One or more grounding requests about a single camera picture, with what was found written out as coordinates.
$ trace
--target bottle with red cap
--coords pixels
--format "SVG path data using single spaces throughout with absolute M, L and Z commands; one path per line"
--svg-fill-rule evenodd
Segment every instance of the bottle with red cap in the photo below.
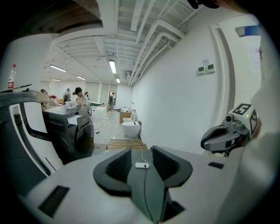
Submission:
M 8 89 L 14 88 L 15 77 L 16 77 L 16 65 L 13 65 L 12 71 L 10 72 Z

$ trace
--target power cord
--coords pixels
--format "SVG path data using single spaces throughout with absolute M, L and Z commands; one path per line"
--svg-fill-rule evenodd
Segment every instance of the power cord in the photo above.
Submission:
M 152 217 L 152 214 L 150 213 L 150 210 L 148 208 L 148 205 L 147 205 L 147 201 L 146 201 L 146 175 L 147 175 L 147 169 L 146 169 L 146 165 L 144 165 L 145 167 L 145 178 L 144 178 L 144 199 L 145 199 L 145 204 L 146 204 L 146 207 L 147 207 L 147 210 L 150 214 L 150 218 L 152 219 L 152 222 L 154 222 L 153 220 L 153 217 Z
M 130 139 L 128 139 L 129 141 L 131 141 L 133 144 L 135 144 L 135 145 L 139 145 L 138 143 L 135 143 L 135 142 L 133 142 L 132 140 L 130 140 Z M 141 157 L 141 159 L 143 159 L 143 151 L 142 151 L 142 149 L 141 149 L 141 146 L 139 145 L 139 149 L 141 150 L 141 155 L 142 155 L 142 157 Z

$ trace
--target thermostat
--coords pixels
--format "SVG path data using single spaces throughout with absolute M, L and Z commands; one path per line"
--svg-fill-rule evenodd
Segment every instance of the thermostat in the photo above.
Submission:
M 202 75 L 202 74 L 205 74 L 205 67 L 200 67 L 197 69 L 197 74 L 198 75 Z
M 211 64 L 207 66 L 207 73 L 215 72 L 215 65 Z

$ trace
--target white toilet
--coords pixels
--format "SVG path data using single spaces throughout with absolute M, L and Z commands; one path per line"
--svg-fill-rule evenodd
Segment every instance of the white toilet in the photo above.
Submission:
M 123 135 L 125 137 L 135 138 L 140 131 L 141 125 L 138 121 L 130 121 L 122 123 Z
M 124 117 L 123 122 L 132 122 L 136 120 L 136 113 L 133 111 L 130 117 Z

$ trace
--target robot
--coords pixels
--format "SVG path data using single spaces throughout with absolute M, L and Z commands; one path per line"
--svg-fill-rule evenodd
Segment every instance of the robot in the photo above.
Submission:
M 221 125 L 210 128 L 201 139 L 201 147 L 225 157 L 237 148 L 247 144 L 258 127 L 258 117 L 251 104 L 241 103 L 231 110 Z

